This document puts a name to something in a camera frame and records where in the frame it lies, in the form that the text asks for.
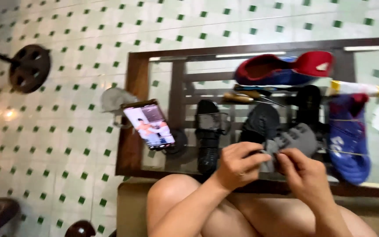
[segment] dark brown wooden frame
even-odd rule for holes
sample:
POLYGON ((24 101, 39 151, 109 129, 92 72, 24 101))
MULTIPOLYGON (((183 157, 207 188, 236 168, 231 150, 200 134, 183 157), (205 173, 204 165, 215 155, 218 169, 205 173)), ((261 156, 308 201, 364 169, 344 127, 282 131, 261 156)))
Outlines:
MULTIPOLYGON (((208 60, 209 55, 216 54, 244 54, 270 51, 309 51, 325 50, 333 52, 336 60, 334 65, 333 77, 340 81, 355 80, 353 52, 344 51, 344 47, 350 46, 379 46, 379 38, 368 39, 349 39, 349 40, 324 40, 296 43, 276 43, 262 45, 227 46, 215 48, 194 48, 170 51, 151 51, 129 53, 128 70, 125 88, 127 91, 136 95, 140 100, 147 100, 149 93, 149 59, 152 57, 203 57, 208 60)), ((175 100, 182 98, 184 64, 186 60, 173 60, 172 63, 172 82, 169 107, 178 108, 182 101, 175 100)), ((197 81, 215 81, 214 79, 199 78, 197 81)), ((175 111, 175 114, 184 116, 183 111, 175 111)), ((169 117, 171 127, 180 127, 184 118, 176 116, 176 119, 169 117)), ((118 142, 118 155, 116 162, 116 175, 137 176, 145 178, 162 178, 172 172, 159 172, 152 170, 141 170, 143 143, 133 129, 122 129, 118 142)), ((196 179, 203 181, 201 175, 193 175, 196 179)), ((332 183, 331 190, 334 195, 350 197, 379 197, 379 188, 353 186, 347 183, 332 183)), ((248 193, 271 193, 286 194, 290 190, 286 182, 257 180, 243 188, 239 192, 248 193)))

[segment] smartphone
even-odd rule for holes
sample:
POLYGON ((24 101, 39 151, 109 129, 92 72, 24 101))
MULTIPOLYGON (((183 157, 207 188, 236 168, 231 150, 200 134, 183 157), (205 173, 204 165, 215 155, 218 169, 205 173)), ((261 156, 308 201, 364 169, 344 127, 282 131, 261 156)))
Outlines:
POLYGON ((175 139, 156 99, 122 104, 121 108, 150 150, 158 151, 175 145, 175 139))

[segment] hand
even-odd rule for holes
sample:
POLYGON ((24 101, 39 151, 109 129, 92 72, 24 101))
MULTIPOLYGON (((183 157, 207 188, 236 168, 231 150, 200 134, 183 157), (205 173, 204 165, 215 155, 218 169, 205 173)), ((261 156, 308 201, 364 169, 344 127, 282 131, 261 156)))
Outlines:
POLYGON ((277 159, 293 194, 312 211, 334 203, 322 162, 306 157, 296 148, 282 150, 277 159))
POLYGON ((257 180, 260 163, 271 159, 270 155, 253 153, 262 149, 261 144, 250 142, 235 143, 223 148, 220 167, 212 178, 217 179, 228 191, 257 180))

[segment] glue tube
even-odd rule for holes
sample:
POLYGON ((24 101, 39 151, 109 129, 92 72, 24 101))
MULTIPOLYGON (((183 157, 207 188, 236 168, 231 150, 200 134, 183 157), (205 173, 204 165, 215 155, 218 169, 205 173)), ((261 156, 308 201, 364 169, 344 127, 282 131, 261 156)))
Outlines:
POLYGON ((379 96, 379 86, 332 80, 327 95, 365 93, 369 96, 379 96))

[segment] glass tabletop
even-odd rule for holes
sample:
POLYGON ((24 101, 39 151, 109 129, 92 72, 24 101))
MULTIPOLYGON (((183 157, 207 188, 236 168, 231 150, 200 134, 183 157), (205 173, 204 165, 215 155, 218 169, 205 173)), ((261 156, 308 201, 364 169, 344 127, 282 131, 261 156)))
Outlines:
MULTIPOLYGON (((274 52, 280 58, 295 59, 304 51, 292 52, 274 52)), ((194 80, 183 83, 185 104, 185 122, 190 124, 194 121, 194 115, 197 103, 200 99, 213 99, 220 101, 224 92, 231 91, 236 81, 232 80, 231 73, 239 66, 240 63, 259 54, 231 54, 231 55, 209 55, 208 57, 187 57, 187 58, 151 58, 149 65, 149 99, 156 98, 160 107, 165 114, 169 114, 169 101, 171 94, 172 82, 172 65, 177 61, 185 61, 185 76, 195 78, 194 80), (198 81, 198 78, 209 78, 214 73, 223 73, 226 77, 218 81, 198 81)), ((379 86, 379 50, 354 51, 353 52, 354 77, 351 81, 358 83, 374 84, 379 86)), ((313 83, 318 87, 328 87, 332 78, 320 78, 313 83)), ((273 94, 270 97, 275 101, 284 101, 283 98, 295 94, 273 94)), ((379 131, 371 126, 373 111, 379 104, 379 97, 371 97, 366 104, 366 135, 368 142, 368 153, 371 158, 372 167, 371 174, 367 182, 379 183, 379 131)), ((234 118, 230 121, 242 125, 247 119, 249 111, 255 105, 226 105, 220 104, 218 108, 220 112, 232 113, 234 118)), ((294 119, 296 115, 296 106, 288 106, 287 108, 274 106, 280 115, 283 128, 287 121, 294 119)), ((324 106, 320 109, 320 122, 324 123, 328 120, 324 106)), ((188 151, 185 157, 178 159, 169 159, 162 152, 150 151, 144 145, 142 170, 168 171, 186 174, 196 174, 197 171, 197 147, 194 128, 185 128, 188 138, 188 151)), ((240 130, 236 129, 234 133, 229 133, 220 137, 220 148, 237 142, 240 130)))

